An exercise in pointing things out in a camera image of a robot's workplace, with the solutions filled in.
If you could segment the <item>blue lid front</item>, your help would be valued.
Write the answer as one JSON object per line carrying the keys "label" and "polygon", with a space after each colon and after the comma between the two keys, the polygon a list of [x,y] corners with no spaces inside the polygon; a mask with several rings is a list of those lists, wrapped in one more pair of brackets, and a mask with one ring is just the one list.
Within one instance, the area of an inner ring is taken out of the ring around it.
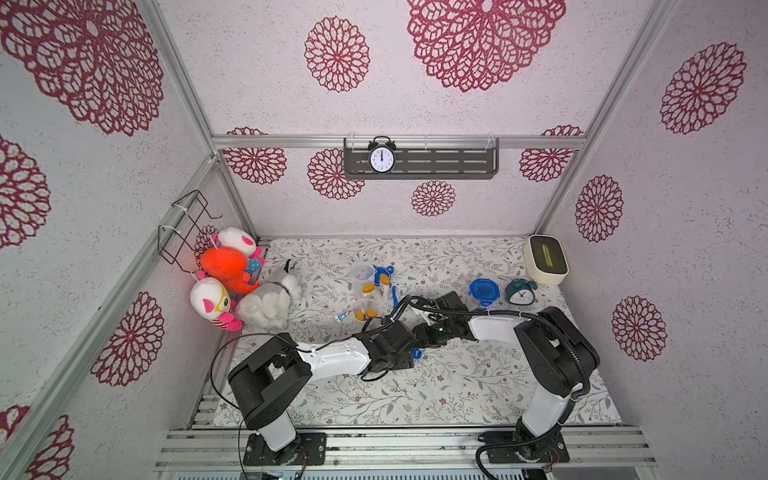
{"label": "blue lid front", "polygon": [[479,278],[470,284],[470,295],[483,307],[488,308],[500,297],[500,289],[491,279]]}

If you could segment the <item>clear plastic container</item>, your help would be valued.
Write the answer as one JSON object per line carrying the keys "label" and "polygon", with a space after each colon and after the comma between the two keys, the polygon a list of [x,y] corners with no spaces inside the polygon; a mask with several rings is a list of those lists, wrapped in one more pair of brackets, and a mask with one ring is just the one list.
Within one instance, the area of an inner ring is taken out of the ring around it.
{"label": "clear plastic container", "polygon": [[382,312],[379,303],[368,298],[358,300],[351,306],[353,319],[365,324],[368,320],[370,325],[375,325],[381,318]]}
{"label": "clear plastic container", "polygon": [[367,285],[374,285],[376,270],[374,266],[366,262],[357,262],[351,266],[351,289],[355,296],[364,296]]}

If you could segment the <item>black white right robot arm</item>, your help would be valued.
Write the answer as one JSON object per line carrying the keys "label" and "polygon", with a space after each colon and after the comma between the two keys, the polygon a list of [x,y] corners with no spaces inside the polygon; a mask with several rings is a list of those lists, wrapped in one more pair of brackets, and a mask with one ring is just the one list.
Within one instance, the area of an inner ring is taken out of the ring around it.
{"label": "black white right robot arm", "polygon": [[591,376],[600,365],[596,349],[559,308],[537,313],[520,310],[474,309],[451,292],[436,300],[418,295],[400,299],[382,325],[400,323],[408,309],[428,320],[410,327],[410,345],[436,349],[453,339],[518,344],[537,382],[534,395],[512,431],[484,439],[475,451],[475,463],[487,479],[495,475],[483,458],[518,458],[555,463],[567,457],[562,429],[576,404],[591,391]]}

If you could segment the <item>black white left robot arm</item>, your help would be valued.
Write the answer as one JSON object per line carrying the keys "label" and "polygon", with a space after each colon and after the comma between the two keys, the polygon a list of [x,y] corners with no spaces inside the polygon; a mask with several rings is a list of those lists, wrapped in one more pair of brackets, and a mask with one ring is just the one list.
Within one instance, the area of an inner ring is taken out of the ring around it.
{"label": "black white left robot arm", "polygon": [[310,454],[287,413],[304,387],[343,375],[375,381],[391,371],[409,369],[415,346],[414,334],[399,321],[322,345],[296,342],[288,333],[270,334],[227,375],[233,404],[246,429],[256,433],[256,445],[243,463],[309,463]]}

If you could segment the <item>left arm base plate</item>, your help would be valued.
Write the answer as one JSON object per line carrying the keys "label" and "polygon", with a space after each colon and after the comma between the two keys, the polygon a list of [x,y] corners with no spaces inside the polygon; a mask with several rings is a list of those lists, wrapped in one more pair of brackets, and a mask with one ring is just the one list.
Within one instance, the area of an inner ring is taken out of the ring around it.
{"label": "left arm base plate", "polygon": [[272,450],[259,434],[248,437],[243,456],[245,466],[318,466],[325,463],[327,435],[325,433],[302,433],[287,446]]}

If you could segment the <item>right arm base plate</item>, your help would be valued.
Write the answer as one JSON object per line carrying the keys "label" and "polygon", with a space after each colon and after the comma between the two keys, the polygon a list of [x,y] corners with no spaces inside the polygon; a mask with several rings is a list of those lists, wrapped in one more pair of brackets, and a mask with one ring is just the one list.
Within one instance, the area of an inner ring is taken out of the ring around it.
{"label": "right arm base plate", "polygon": [[512,443],[524,443],[525,439],[517,432],[488,431],[479,436],[480,441],[488,446],[486,451],[491,464],[505,463],[567,463],[569,452],[560,433],[548,439],[539,439],[524,446],[511,447]]}

